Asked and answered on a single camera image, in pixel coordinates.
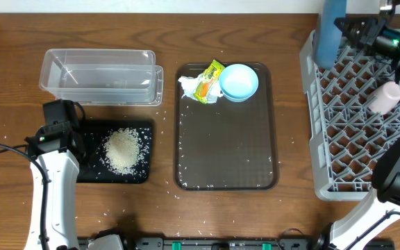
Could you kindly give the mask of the dark blue plate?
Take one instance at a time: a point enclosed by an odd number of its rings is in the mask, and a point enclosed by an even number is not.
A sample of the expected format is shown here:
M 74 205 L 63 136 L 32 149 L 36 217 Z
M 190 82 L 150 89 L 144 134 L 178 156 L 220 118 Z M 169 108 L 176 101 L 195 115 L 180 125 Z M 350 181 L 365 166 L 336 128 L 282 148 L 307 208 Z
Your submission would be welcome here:
M 334 24 L 345 17 L 347 0 L 325 0 L 317 20 L 312 57 L 318 67 L 332 69 L 342 38 L 342 31 Z

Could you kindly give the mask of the pink cup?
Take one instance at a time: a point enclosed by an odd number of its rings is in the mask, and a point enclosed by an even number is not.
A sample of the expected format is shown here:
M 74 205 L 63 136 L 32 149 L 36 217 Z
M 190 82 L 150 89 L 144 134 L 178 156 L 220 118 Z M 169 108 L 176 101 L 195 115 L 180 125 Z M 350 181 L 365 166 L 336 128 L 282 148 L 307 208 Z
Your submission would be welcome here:
M 389 81 L 375 89 L 371 96 L 374 100 L 368 108 L 374 113 L 385 115 L 400 102 L 400 87 L 394 81 Z

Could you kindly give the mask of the light blue bowl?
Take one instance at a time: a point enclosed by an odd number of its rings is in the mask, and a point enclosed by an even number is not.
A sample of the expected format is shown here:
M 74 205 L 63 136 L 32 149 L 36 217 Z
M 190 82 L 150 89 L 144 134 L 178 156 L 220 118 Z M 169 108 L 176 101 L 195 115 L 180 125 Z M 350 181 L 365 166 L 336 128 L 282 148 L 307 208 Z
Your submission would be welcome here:
M 259 86 L 256 72 L 247 65 L 232 64 L 219 76 L 219 86 L 225 98 L 232 102 L 243 102 L 252 97 Z

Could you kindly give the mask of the yellow green snack wrapper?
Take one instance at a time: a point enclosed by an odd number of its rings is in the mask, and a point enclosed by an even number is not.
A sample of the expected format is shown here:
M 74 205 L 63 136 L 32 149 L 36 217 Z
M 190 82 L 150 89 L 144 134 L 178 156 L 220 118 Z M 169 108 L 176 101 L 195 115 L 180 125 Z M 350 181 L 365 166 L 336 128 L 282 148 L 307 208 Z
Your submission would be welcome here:
M 201 103 L 207 103 L 208 96 L 219 80 L 219 76 L 224 71 L 225 66 L 213 60 L 210 66 L 200 75 L 198 85 L 194 92 L 194 97 Z

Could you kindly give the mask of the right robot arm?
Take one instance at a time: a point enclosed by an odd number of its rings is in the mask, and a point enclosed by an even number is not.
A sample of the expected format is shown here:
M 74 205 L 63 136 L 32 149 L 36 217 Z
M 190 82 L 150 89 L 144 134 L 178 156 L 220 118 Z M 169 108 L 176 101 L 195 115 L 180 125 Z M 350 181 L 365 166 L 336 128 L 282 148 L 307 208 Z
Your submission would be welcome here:
M 357 47 L 392 60 L 400 87 L 400 32 L 389 28 L 391 15 L 338 17 L 334 24 Z M 400 219 L 400 138 L 380 157 L 372 188 L 345 217 L 329 224 L 316 249 L 363 249 L 376 235 Z

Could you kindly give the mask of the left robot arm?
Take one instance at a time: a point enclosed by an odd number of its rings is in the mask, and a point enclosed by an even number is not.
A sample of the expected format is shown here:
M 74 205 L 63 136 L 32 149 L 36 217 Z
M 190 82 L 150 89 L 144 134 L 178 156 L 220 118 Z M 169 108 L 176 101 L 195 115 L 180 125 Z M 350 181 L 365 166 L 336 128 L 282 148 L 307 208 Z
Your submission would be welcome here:
M 74 219 L 78 137 L 69 128 L 43 126 L 28 139 L 33 202 L 25 249 L 80 248 Z

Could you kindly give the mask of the grey dishwasher rack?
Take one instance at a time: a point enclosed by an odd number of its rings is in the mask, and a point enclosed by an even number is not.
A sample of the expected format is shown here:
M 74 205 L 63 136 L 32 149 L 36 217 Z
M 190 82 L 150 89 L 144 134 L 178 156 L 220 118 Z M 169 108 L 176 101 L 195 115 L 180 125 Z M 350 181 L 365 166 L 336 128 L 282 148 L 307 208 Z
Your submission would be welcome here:
M 400 101 L 386 114 L 369 109 L 372 92 L 394 80 L 390 60 L 369 56 L 342 39 L 331 69 L 313 60 L 314 35 L 300 51 L 308 99 L 315 194 L 324 201 L 358 201 L 369 191 L 377 160 L 400 137 Z

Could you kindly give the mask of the black plastic tray bin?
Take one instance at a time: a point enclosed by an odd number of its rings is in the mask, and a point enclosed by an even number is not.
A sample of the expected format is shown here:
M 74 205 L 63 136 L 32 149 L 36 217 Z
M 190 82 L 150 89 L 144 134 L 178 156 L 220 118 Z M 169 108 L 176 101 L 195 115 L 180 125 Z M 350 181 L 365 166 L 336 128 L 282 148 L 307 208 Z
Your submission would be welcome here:
M 144 131 L 149 137 L 150 152 L 145 156 L 147 163 L 138 167 L 139 172 L 134 175 L 116 175 L 108 170 L 107 164 L 101 160 L 105 156 L 103 152 L 103 140 L 113 131 L 119 128 L 136 128 Z M 90 120 L 86 121 L 82 128 L 86 155 L 80 166 L 77 181 L 79 183 L 121 183 L 141 184 L 147 181 L 150 173 L 151 151 L 153 144 L 153 124 L 150 121 L 131 120 Z

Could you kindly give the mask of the clear plastic bin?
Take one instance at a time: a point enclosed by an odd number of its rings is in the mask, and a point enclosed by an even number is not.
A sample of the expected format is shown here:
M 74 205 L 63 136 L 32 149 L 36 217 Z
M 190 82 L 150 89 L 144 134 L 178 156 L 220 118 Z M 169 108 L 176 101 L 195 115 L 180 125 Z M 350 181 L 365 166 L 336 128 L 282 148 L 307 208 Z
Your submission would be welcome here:
M 151 50 L 50 49 L 39 86 L 87 106 L 159 106 L 164 71 Z

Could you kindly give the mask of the white rice pile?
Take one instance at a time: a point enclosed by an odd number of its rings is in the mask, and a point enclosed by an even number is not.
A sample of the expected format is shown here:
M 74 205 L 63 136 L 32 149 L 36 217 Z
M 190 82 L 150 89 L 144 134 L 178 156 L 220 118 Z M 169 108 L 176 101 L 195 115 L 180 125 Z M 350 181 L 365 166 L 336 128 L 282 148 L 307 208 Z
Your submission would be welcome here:
M 134 175 L 138 167 L 147 163 L 145 156 L 150 152 L 149 137 L 143 130 L 119 128 L 111 132 L 102 143 L 105 156 L 101 162 L 116 175 Z

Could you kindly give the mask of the crumpled white tissue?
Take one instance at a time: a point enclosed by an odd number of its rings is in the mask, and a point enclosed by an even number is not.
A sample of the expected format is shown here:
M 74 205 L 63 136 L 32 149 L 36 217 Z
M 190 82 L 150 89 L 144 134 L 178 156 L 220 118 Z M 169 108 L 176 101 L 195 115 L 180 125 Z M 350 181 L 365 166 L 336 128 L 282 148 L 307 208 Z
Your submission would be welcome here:
M 197 99 L 194 96 L 194 93 L 196 91 L 196 88 L 198 84 L 200 84 L 202 74 L 199 74 L 196 78 L 190 77 L 190 76 L 180 76 L 178 78 L 178 82 L 181 84 L 181 87 L 183 89 L 183 97 L 189 97 L 195 101 L 199 101 L 203 104 L 212 104 L 216 103 L 218 98 L 223 97 L 224 94 L 222 93 L 222 90 L 219 86 L 219 83 L 215 83 L 212 86 L 212 90 L 207 94 L 206 100 L 202 101 Z

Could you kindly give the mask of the brown serving tray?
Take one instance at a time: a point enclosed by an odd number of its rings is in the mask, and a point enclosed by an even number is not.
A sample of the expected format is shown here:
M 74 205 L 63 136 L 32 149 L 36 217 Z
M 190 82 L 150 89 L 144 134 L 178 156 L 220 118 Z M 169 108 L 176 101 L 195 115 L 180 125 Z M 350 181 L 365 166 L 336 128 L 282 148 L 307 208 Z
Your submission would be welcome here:
M 235 103 L 202 104 L 175 94 L 174 180 L 187 191 L 269 190 L 279 180 L 271 75 L 248 64 L 259 79 L 255 94 Z

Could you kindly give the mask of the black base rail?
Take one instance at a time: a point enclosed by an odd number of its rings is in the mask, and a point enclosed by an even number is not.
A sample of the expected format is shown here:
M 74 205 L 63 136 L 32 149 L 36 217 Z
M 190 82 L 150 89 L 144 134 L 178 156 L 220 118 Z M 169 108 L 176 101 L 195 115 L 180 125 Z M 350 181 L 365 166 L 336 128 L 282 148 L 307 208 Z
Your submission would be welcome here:
M 132 243 L 132 250 L 307 250 L 312 249 L 312 241 L 309 239 L 283 238 L 280 240 L 164 240 L 158 237 L 144 237 Z

